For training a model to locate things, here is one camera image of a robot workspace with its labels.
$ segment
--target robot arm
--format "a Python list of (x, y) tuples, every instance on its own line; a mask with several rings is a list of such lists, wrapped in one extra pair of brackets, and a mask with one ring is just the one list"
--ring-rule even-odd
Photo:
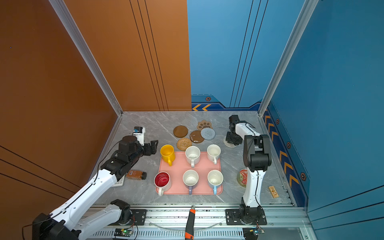
[(244, 140), (243, 162), (247, 168), (247, 185), (240, 205), (240, 218), (244, 224), (252, 224), (262, 216), (260, 192), (268, 166), (271, 165), (271, 149), (268, 135), (262, 135), (237, 115), (229, 117), (226, 141), (239, 145)]
[(112, 201), (105, 209), (80, 221), (84, 213), (113, 184), (124, 177), (140, 157), (157, 151), (158, 140), (144, 143), (145, 128), (139, 136), (125, 136), (119, 149), (98, 170), (97, 174), (73, 197), (50, 215), (40, 214), (32, 225), (33, 240), (85, 240), (99, 229), (118, 220), (129, 221), (130, 205), (121, 200)]

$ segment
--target small wooden block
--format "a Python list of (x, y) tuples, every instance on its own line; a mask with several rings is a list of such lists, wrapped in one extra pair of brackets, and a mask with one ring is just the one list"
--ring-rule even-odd
[(268, 188), (269, 188), (269, 191), (271, 191), (273, 198), (279, 197), (274, 186), (269, 186)]

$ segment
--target coaster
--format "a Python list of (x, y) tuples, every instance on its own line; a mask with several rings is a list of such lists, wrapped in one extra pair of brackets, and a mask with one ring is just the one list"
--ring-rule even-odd
[(208, 128), (208, 127), (203, 128), (200, 133), (201, 133), (201, 136), (207, 140), (213, 139), (216, 135), (215, 130), (213, 130), (212, 128)]
[(176, 144), (176, 147), (180, 150), (180, 151), (185, 151), (187, 150), (188, 147), (192, 146), (192, 142), (191, 140), (189, 140), (188, 138), (180, 138), (178, 141), (177, 141), (177, 144)]
[(193, 143), (201, 143), (202, 141), (204, 141), (204, 138), (201, 136), (201, 133), (199, 130), (191, 132), (191, 134), (189, 135), (189, 138)]
[(203, 121), (197, 123), (197, 129), (200, 130), (200, 131), (203, 128), (206, 128), (206, 127), (212, 128), (212, 123), (211, 122), (207, 122), (206, 120), (203, 120)]
[(227, 147), (236, 147), (235, 144), (227, 142), (227, 141), (225, 140), (226, 138), (227, 138), (227, 136), (224, 136), (224, 144), (225, 144)]
[(188, 128), (183, 125), (179, 125), (173, 129), (173, 135), (175, 135), (175, 137), (185, 137), (187, 134)]

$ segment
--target wall stripe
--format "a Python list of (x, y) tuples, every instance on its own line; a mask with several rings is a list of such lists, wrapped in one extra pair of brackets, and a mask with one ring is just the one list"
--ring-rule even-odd
[(235, 82), (233, 83), (233, 90), (232, 90), (232, 96), (231, 96), (231, 101), (230, 101), (230, 103), (229, 103), (229, 107), (231, 107), (231, 104), (232, 104), (232, 98), (233, 98), (233, 92), (235, 91), (236, 78), (237, 78), (237, 73), (238, 73), (238, 71), (239, 71), (241, 55), (243, 54), (244, 42), (245, 42), (245, 37), (246, 37), (246, 35), (247, 35), (248, 24), (249, 24), (249, 18), (251, 17), (251, 12), (252, 12), (252, 6), (253, 6), (253, 0), (252, 0), (252, 4), (251, 4), (251, 9), (249, 10), (249, 17), (248, 17), (247, 27), (245, 28), (245, 34), (244, 34), (244, 40), (243, 40), (243, 46), (241, 47), (240, 58), (239, 58), (239, 64), (237, 65), (237, 71), (236, 71), (236, 76), (235, 76)]
[(347, 212), (352, 212), (352, 211), (359, 210), (359, 209), (364, 209), (366, 207), (371, 207), (371, 206), (379, 205), (379, 204), (382, 204), (382, 203), (384, 203), (384, 201), (383, 202), (378, 202), (378, 203), (375, 203), (375, 204), (371, 204), (371, 205), (367, 205), (367, 206), (364, 206), (364, 207), (359, 207), (359, 208), (356, 208), (356, 209), (348, 210), (348, 211), (341, 212), (341, 213), (338, 213), (338, 214), (333, 214), (333, 215), (330, 215), (330, 216), (318, 218), (318, 219), (315, 219), (315, 220), (311, 220), (311, 222), (317, 221), (317, 220), (320, 220), (320, 219), (325, 219), (327, 217), (333, 217), (333, 216), (336, 216), (336, 215), (344, 214), (344, 213), (347, 213)]
[(332, 205), (332, 204), (335, 204), (335, 203), (338, 203), (338, 202), (341, 202), (341, 201), (344, 201), (344, 200), (347, 200), (347, 199), (350, 199), (350, 198), (356, 197), (356, 196), (358, 196), (358, 195), (364, 194), (364, 193), (366, 193), (366, 192), (370, 192), (370, 191), (372, 191), (372, 190), (376, 190), (376, 189), (378, 189), (378, 188), (381, 188), (381, 187), (384, 187), (384, 185), (381, 185), (381, 186), (378, 186), (378, 187), (372, 188), (372, 189), (370, 189), (370, 190), (367, 190), (367, 191), (365, 191), (365, 192), (362, 192), (362, 193), (359, 193), (359, 194), (356, 194), (356, 195), (353, 195), (353, 196), (350, 196), (350, 197), (347, 197), (347, 198), (341, 199), (341, 200), (339, 200), (339, 201), (337, 201), (337, 202), (333, 202), (333, 203), (331, 203), (331, 204), (327, 204), (327, 205), (325, 205), (325, 206), (322, 206), (322, 207), (319, 207), (319, 208), (313, 209), (313, 210), (311, 210), (311, 211), (308, 211), (308, 212), (313, 212), (313, 211), (316, 211), (316, 210), (322, 209), (323, 207), (327, 207), (327, 206), (329, 206), (329, 205)]
[(37, 188), (37, 189), (40, 189), (40, 190), (43, 190), (43, 191), (45, 191), (45, 192), (49, 192), (49, 193), (52, 193), (53, 195), (56, 195), (56, 196), (58, 196), (58, 197), (62, 197), (62, 198), (64, 198), (64, 199), (68, 200), (68, 198), (66, 198), (66, 197), (63, 197), (63, 196), (60, 196), (60, 195), (57, 195), (56, 193), (53, 193), (53, 192), (50, 192), (50, 191), (44, 190), (44, 189), (42, 189), (42, 188), (39, 188), (39, 187), (36, 187), (36, 186), (34, 186), (34, 185), (31, 185), (31, 184), (29, 184), (29, 183), (23, 182), (23, 181), (21, 181), (21, 180), (18, 180), (18, 179), (16, 179), (16, 178), (10, 177), (10, 176), (8, 176), (8, 175), (5, 175), (5, 174), (3, 174), (3, 173), (0, 173), (0, 174), (1, 174), (1, 175), (3, 175), (3, 176), (9, 177), (9, 178), (11, 178), (11, 179), (13, 179), (13, 180), (16, 180), (16, 181), (18, 181), (18, 182), (22, 182), (22, 183), (25, 183), (26, 185), (29, 185), (29, 186), (35, 187), (35, 188)]
[(363, 220), (363, 221), (357, 221), (357, 222), (345, 223), (345, 224), (340, 224), (340, 225), (331, 226), (331, 227), (323, 227), (323, 228), (318, 228), (318, 229), (314, 229), (314, 230), (316, 231), (316, 230), (321, 230), (321, 229), (326, 229), (326, 228), (345, 226), (345, 225), (354, 224), (354, 223), (368, 222), (368, 221), (378, 220), (378, 219), (382, 219), (382, 218), (384, 218), (384, 217), (377, 217), (377, 218), (367, 219), (367, 220)]
[[(18, 167), (18, 166), (16, 166), (16, 165), (13, 165), (12, 163), (9, 163), (9, 162), (7, 162), (7, 161), (1, 159), (1, 158), (0, 158), (0, 161), (3, 161), (3, 162), (5, 162), (5, 163), (8, 163), (9, 165), (14, 166), (14, 167), (16, 167), (16, 168), (18, 168), (18, 169), (20, 169), (20, 170), (23, 170), (24, 172), (27, 172), (27, 173), (29, 173), (29, 174), (32, 174), (32, 175), (34, 175), (34, 176), (36, 176), (36, 177), (38, 177), (38, 178), (40, 178), (40, 179), (46, 180), (45, 178), (42, 178), (42, 177), (40, 177), (40, 176), (38, 176), (38, 175), (36, 175), (36, 174), (33, 174), (33, 173), (31, 173), (31, 172), (29, 172), (29, 171), (27, 171), (27, 170), (24, 170), (24, 169), (22, 169), (22, 168), (20, 168), (20, 167)], [(65, 189), (65, 190), (67, 190), (67, 191), (70, 191), (70, 192), (72, 192), (72, 193), (75, 193), (75, 192), (73, 192), (73, 191), (71, 191), (71, 190), (69, 190), (69, 189), (66, 189), (65, 187), (62, 187), (62, 186), (60, 186), (60, 185), (58, 185), (58, 184), (56, 184), (56, 183), (54, 183), (54, 182), (51, 182), (51, 181), (49, 181), (49, 180), (46, 180), (46, 181), (47, 181), (47, 182), (50, 182), (50, 183), (52, 183), (52, 184), (54, 184), (54, 185), (56, 185), (56, 186), (58, 186), (58, 187), (61, 187), (61, 188)]]
[(153, 37), (151, 21), (150, 21), (150, 19), (149, 19), (149, 13), (148, 13), (148, 8), (147, 8), (147, 1), (144, 0), (144, 3), (145, 3), (145, 8), (146, 8), (146, 10), (147, 10), (147, 16), (148, 16), (149, 27), (150, 27), (150, 29), (151, 29), (151, 35), (152, 35), (152, 40), (153, 40), (153, 46), (155, 47), (155, 54), (156, 54), (156, 59), (157, 59), (157, 65), (159, 66), (161, 85), (163, 86), (163, 91), (164, 91), (164, 98), (165, 98), (165, 100), (166, 100), (167, 110), (169, 111), (169, 108), (168, 108), (168, 101), (167, 101), (167, 94), (166, 94), (166, 90), (165, 90), (165, 88), (164, 88), (163, 77), (162, 77), (162, 75), (161, 75), (161, 68), (160, 68), (160, 63), (159, 63), (159, 57), (157, 56), (157, 50), (156, 50), (155, 39), (154, 39), (154, 37)]
[(255, 22), (254, 22), (254, 24), (253, 24), (253, 29), (252, 29), (252, 33), (251, 33), (251, 39), (249, 40), (249, 44), (248, 44), (247, 54), (245, 55), (245, 61), (244, 61), (243, 71), (242, 71), (242, 73), (241, 73), (239, 86), (238, 86), (238, 88), (237, 88), (237, 93), (236, 93), (236, 99), (235, 99), (234, 107), (235, 107), (235, 105), (236, 105), (237, 96), (238, 96), (238, 94), (239, 94), (239, 89), (240, 89), (240, 85), (241, 85), (241, 79), (243, 78), (243, 73), (244, 73), (244, 69), (245, 69), (245, 64), (247, 63), (247, 58), (248, 58), (248, 53), (249, 53), (249, 47), (251, 46), (252, 37), (253, 37), (253, 31), (255, 30), (256, 20), (257, 20), (257, 16), (259, 15), (259, 10), (260, 10), (260, 4), (261, 4), (261, 3), (262, 3), (262, 1), (260, 0), (260, 2), (259, 2), (259, 7), (257, 8), (257, 13), (256, 13)]
[(237, 105), (237, 107), (240, 106), (240, 101), (241, 101), (241, 98), (242, 98), (242, 96), (243, 96), (245, 83), (246, 83), (246, 81), (247, 81), (247, 77), (248, 77), (248, 73), (249, 73), (249, 68), (251, 67), (253, 54), (255, 53), (255, 48), (256, 48), (257, 40), (259, 39), (260, 29), (262, 28), (262, 24), (263, 24), (263, 20), (264, 20), (264, 15), (265, 15), (265, 10), (266, 10), (266, 7), (268, 6), (268, 1), (269, 1), (269, 0), (267, 0), (266, 5), (265, 5), (265, 9), (264, 9), (264, 14), (263, 14), (262, 22), (260, 23), (259, 32), (257, 33), (255, 46), (253, 47), (253, 52), (252, 52), (252, 56), (251, 56), (251, 61), (250, 61), (249, 66), (248, 66), (247, 75), (245, 76), (243, 89), (242, 89), (242, 91), (241, 91), (241, 96), (240, 96), (239, 104)]
[(148, 67), (149, 76), (151, 77), (153, 91), (155, 92), (155, 96), (156, 96), (156, 100), (157, 100), (157, 106), (159, 107), (159, 111), (160, 111), (159, 100), (158, 100), (158, 98), (157, 98), (157, 94), (156, 94), (156, 90), (155, 90), (155, 85), (153, 84), (153, 79), (152, 79), (151, 71), (149, 70), (149, 65), (148, 65), (148, 61), (147, 61), (147, 56), (145, 55), (144, 46), (143, 46), (143, 41), (141, 40), (141, 36), (140, 36), (140, 32), (139, 32), (139, 27), (137, 26), (137, 21), (136, 21), (135, 13), (133, 12), (133, 7), (132, 7), (132, 2), (131, 2), (131, 0), (129, 0), (129, 3), (130, 3), (130, 5), (131, 5), (133, 18), (135, 19), (136, 28), (137, 28), (137, 33), (139, 34), (139, 38), (140, 38), (140, 42), (141, 42), (141, 47), (143, 48), (143, 53), (144, 53), (145, 61), (147, 62), (147, 67)]
[(139, 0), (137, 0), (137, 5), (139, 6), (139, 12), (140, 12), (140, 17), (141, 17), (141, 22), (143, 23), (143, 28), (144, 28), (145, 38), (147, 39), (149, 55), (151, 56), (152, 66), (153, 66), (153, 71), (155, 72), (155, 78), (156, 78), (157, 87), (158, 87), (158, 89), (159, 89), (159, 93), (160, 93), (161, 104), (162, 104), (162, 106), (163, 106), (163, 110), (165, 110), (165, 108), (164, 108), (164, 103), (163, 103), (163, 97), (161, 96), (161, 92), (160, 92), (159, 81), (158, 81), (158, 79), (157, 79), (157, 74), (156, 74), (155, 64), (153, 63), (153, 57), (152, 57), (152, 53), (151, 53), (151, 47), (149, 46), (149, 41), (148, 41), (147, 31), (145, 30), (145, 24), (144, 24), (143, 15), (141, 14), (141, 9), (140, 9)]
[(7, 149), (7, 148), (1, 146), (1, 145), (0, 145), (0, 147), (3, 148), (4, 150), (9, 151), (10, 153), (13, 153), (14, 155), (16, 155), (16, 156), (18, 156), (18, 157), (21, 157), (22, 159), (26, 160), (27, 162), (30, 162), (30, 163), (32, 163), (33, 165), (38, 166), (39, 168), (44, 169), (44, 170), (46, 170), (47, 172), (52, 173), (53, 175), (55, 175), (55, 176), (57, 176), (57, 177), (59, 177), (59, 178), (65, 180), (65, 181), (67, 181), (67, 182), (69, 182), (69, 183), (71, 183), (71, 184), (77, 186), (76, 184), (74, 184), (74, 183), (72, 183), (72, 182), (70, 182), (70, 181), (68, 181), (68, 180), (66, 180), (66, 179), (64, 179), (64, 178), (62, 178), (62, 177), (60, 177), (59, 175), (54, 174), (53, 172), (51, 172), (51, 171), (49, 171), (49, 170), (47, 170), (47, 169), (45, 169), (45, 168), (43, 168), (43, 167), (40, 167), (40, 166), (37, 165), (36, 163), (34, 163), (34, 162), (32, 162), (32, 161), (29, 161), (29, 160), (26, 159), (25, 157), (22, 157), (22, 156), (20, 156), (19, 154), (15, 153), (15, 152), (12, 152), (11, 150), (9, 150), (9, 149)]

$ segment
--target yellow chevron stripe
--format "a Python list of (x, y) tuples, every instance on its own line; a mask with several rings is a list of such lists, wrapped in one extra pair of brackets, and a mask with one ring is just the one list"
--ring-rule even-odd
[(274, 135), (279, 136), (279, 135), (277, 134), (277, 132), (273, 132), (273, 131), (272, 131), (272, 142), (273, 142), (273, 136), (274, 136)]
[(265, 125), (266, 125), (266, 119), (271, 118), (271, 116), (265, 116)]
[(292, 180), (294, 180), (295, 182), (297, 182), (297, 184), (300, 184), (299, 181), (294, 177), (292, 176), (291, 174), (289, 175), (289, 186), (292, 188)]
[(196, 105), (194, 108), (192, 108), (195, 111), (198, 111), (196, 108), (200, 107), (201, 104)]
[(287, 154), (286, 154), (285, 152), (280, 151), (280, 162), (281, 162), (281, 156), (282, 156), (282, 155), (288, 157)]
[(211, 106), (211, 104), (208, 104), (207, 106), (203, 107), (203, 110), (204, 110), (204, 111), (208, 111), (208, 110), (207, 110), (207, 107), (209, 107), (209, 106)]
[(274, 127), (274, 125), (272, 123), (268, 123), (268, 132), (271, 131), (271, 127)]
[(290, 169), (293, 170), (292, 166), (290, 164), (288, 164), (287, 162), (284, 163), (284, 172), (285, 174), (287, 174), (287, 167), (289, 167)]

